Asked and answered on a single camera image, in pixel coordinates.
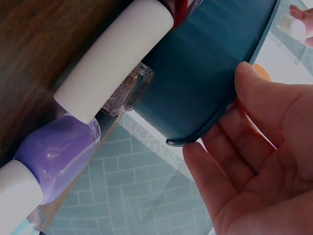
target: bottle neck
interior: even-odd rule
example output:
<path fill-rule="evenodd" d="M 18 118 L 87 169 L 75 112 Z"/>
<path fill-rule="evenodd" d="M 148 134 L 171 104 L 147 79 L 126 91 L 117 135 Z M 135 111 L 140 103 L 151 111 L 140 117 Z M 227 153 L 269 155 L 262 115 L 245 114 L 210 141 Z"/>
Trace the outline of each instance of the bottle neck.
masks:
<path fill-rule="evenodd" d="M 159 0 L 171 12 L 174 18 L 174 28 L 180 26 L 188 16 L 203 2 L 203 0 Z"/>

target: wooden table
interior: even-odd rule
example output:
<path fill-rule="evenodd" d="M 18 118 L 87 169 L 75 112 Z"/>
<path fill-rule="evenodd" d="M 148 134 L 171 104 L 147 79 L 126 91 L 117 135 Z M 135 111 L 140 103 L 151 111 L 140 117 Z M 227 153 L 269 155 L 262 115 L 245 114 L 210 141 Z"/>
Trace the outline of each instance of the wooden table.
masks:
<path fill-rule="evenodd" d="M 59 76 L 112 12 L 129 0 L 0 1 L 0 166 L 23 138 L 62 111 Z"/>

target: teal tray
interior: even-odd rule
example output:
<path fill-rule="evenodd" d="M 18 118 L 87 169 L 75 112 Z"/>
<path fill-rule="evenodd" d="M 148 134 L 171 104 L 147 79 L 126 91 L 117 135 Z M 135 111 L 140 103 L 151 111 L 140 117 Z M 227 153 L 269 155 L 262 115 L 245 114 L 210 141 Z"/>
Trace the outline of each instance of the teal tray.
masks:
<path fill-rule="evenodd" d="M 167 143 L 204 135 L 236 97 L 234 71 L 254 63 L 280 0 L 204 0 L 143 60 L 156 76 L 136 107 Z"/>

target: purple nail polish bottle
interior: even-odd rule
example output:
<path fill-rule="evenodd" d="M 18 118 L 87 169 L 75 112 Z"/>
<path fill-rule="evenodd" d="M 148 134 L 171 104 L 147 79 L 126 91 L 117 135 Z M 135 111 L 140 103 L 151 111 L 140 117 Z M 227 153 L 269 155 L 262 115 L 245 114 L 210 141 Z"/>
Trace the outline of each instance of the purple nail polish bottle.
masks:
<path fill-rule="evenodd" d="M 95 118 L 86 125 L 65 114 L 29 134 L 14 159 L 33 173 L 44 194 L 42 204 L 47 204 L 86 167 L 99 140 Z"/>

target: white bottle cap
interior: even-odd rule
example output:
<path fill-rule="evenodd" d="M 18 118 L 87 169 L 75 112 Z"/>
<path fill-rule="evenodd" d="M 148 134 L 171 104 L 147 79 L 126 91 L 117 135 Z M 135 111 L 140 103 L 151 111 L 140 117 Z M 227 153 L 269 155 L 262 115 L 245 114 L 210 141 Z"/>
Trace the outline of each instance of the white bottle cap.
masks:
<path fill-rule="evenodd" d="M 281 14 L 281 20 L 277 26 L 282 31 L 302 43 L 307 39 L 307 29 L 305 24 L 291 15 Z"/>
<path fill-rule="evenodd" d="M 0 168 L 0 234 L 8 235 L 43 201 L 34 175 L 16 160 Z"/>
<path fill-rule="evenodd" d="M 135 0 L 100 36 L 54 95 L 89 123 L 118 86 L 171 30 L 174 19 L 157 0 Z"/>

